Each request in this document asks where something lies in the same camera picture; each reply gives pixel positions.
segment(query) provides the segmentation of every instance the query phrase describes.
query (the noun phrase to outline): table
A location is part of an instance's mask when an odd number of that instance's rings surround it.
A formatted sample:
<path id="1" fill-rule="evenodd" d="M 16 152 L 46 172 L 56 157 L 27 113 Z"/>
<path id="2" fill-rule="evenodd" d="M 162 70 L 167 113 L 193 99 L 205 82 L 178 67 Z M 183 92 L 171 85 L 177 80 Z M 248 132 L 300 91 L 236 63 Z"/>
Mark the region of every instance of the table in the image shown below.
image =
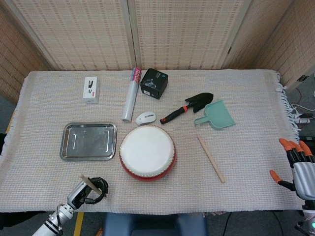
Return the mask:
<path id="1" fill-rule="evenodd" d="M 274 184 L 269 170 L 291 179 L 285 152 L 277 139 L 294 140 L 284 107 L 279 74 L 271 70 L 177 70 L 169 75 L 160 100 L 140 91 L 132 123 L 120 120 L 131 71 L 32 72 L 20 100 L 0 157 L 0 211 L 54 210 L 80 181 L 79 174 L 100 176 L 109 194 L 82 211 L 172 214 L 202 211 L 299 209 L 294 193 Z M 84 104 L 84 77 L 98 76 L 98 104 Z M 117 149 L 137 127 L 134 119 L 153 110 L 162 118 L 201 92 L 223 99 L 236 125 L 213 130 L 195 126 L 202 111 L 188 111 L 172 122 L 154 125 L 174 140 L 177 163 L 168 177 L 152 183 L 132 179 L 121 167 L 117 152 L 106 162 L 64 162 L 59 157 L 63 127 L 75 121 L 111 121 L 117 125 Z M 205 141 L 226 178 L 222 184 L 204 153 Z"/>

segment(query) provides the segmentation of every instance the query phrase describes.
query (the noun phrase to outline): orange grip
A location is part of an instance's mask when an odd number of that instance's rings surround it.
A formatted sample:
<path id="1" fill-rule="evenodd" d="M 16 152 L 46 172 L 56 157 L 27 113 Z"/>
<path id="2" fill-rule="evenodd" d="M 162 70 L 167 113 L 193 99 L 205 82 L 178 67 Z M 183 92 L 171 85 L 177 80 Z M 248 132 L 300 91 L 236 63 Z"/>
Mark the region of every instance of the orange grip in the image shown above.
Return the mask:
<path id="1" fill-rule="evenodd" d="M 289 141 L 289 142 L 297 150 L 297 152 L 302 152 L 303 151 L 303 149 L 298 144 L 296 144 L 295 142 L 293 142 L 293 141 Z"/>
<path id="2" fill-rule="evenodd" d="M 281 145 L 284 147 L 284 149 L 286 151 L 292 150 L 292 146 L 291 146 L 291 144 L 289 143 L 288 140 L 283 139 L 283 138 L 279 138 L 279 142 L 281 143 Z"/>
<path id="3" fill-rule="evenodd" d="M 304 150 L 304 153 L 306 156 L 313 156 L 310 148 L 305 144 L 305 142 L 303 141 L 299 141 L 299 145 L 301 146 L 301 148 Z"/>
<path id="4" fill-rule="evenodd" d="M 269 173 L 276 183 L 282 181 L 282 179 L 277 175 L 277 173 L 274 170 L 270 170 Z"/>

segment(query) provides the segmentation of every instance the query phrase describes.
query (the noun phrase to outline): trowel handle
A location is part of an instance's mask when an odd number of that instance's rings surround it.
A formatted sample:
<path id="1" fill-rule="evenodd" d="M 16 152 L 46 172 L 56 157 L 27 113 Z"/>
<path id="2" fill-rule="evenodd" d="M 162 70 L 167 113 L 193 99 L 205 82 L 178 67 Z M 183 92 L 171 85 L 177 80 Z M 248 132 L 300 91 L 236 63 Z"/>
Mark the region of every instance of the trowel handle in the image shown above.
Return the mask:
<path id="1" fill-rule="evenodd" d="M 185 113 L 187 111 L 187 107 L 186 106 L 182 106 L 180 109 L 172 112 L 171 114 L 169 114 L 167 117 L 160 119 L 159 121 L 161 122 L 161 124 L 165 124 L 170 122 L 171 120 L 175 119 L 177 116 L 179 116 L 182 113 Z"/>

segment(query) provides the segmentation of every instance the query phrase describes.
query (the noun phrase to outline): drum rim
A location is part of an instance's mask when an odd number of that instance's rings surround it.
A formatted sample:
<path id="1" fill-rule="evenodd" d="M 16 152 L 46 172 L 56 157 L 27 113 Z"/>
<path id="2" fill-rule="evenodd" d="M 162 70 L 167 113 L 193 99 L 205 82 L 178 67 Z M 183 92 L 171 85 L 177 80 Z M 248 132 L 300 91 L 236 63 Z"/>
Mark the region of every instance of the drum rim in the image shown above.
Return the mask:
<path id="1" fill-rule="evenodd" d="M 165 167 L 165 168 L 163 169 L 163 171 L 161 171 L 161 172 L 159 172 L 158 174 L 155 174 L 155 175 L 140 175 L 140 174 L 137 174 L 137 173 L 133 172 L 133 171 L 125 164 L 125 162 L 124 162 L 124 160 L 123 160 L 123 157 L 122 157 L 122 144 L 123 144 L 125 138 L 128 136 L 128 134 L 130 134 L 132 131 L 134 131 L 134 130 L 136 130 L 136 129 L 139 129 L 139 128 L 148 127 L 148 126 L 161 129 L 162 131 L 164 131 L 164 132 L 169 136 L 169 138 L 171 139 L 172 144 L 173 144 L 173 154 L 172 154 L 172 159 L 171 159 L 169 165 L 167 165 L 167 167 Z M 153 178 L 153 177 L 156 177 L 156 176 L 159 176 L 159 175 L 163 174 L 165 171 L 167 171 L 167 169 L 168 169 L 168 168 L 172 165 L 172 163 L 174 162 L 174 156 L 175 156 L 175 144 L 174 144 L 173 139 L 171 138 L 171 136 L 169 135 L 169 133 L 167 133 L 164 129 L 162 129 L 162 128 L 156 126 L 156 125 L 144 125 L 144 126 L 140 126 L 140 127 L 137 127 L 137 128 L 135 128 L 135 129 L 129 131 L 129 132 L 126 134 L 126 136 L 124 137 L 124 139 L 122 140 L 122 142 L 121 142 L 121 144 L 120 144 L 120 147 L 119 147 L 119 158 L 120 158 L 120 160 L 121 160 L 121 163 L 124 165 L 124 167 L 125 167 L 130 173 L 132 173 L 133 175 L 139 176 L 139 177 L 143 177 L 143 178 Z"/>

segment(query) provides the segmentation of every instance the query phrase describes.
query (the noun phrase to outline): white drumhead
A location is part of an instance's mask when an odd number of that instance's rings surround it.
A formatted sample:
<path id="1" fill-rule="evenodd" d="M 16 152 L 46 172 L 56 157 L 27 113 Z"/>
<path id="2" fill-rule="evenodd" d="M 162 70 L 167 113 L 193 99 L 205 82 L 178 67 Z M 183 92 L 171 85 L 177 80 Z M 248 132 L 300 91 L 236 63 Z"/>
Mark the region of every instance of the white drumhead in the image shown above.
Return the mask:
<path id="1" fill-rule="evenodd" d="M 123 140 L 120 155 L 125 166 L 135 175 L 153 177 L 163 173 L 174 157 L 173 141 L 163 129 L 142 126 Z"/>

